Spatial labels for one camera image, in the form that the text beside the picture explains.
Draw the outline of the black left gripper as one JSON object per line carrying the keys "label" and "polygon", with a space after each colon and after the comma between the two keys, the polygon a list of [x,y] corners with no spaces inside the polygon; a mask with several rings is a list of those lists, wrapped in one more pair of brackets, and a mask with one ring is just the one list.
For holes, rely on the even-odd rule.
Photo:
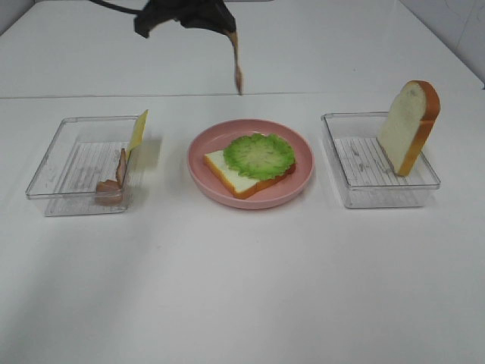
{"label": "black left gripper", "polygon": [[169,20],[177,20],[185,28],[234,33],[236,20],[223,1],[149,1],[143,12],[135,16],[133,29],[143,38]]}

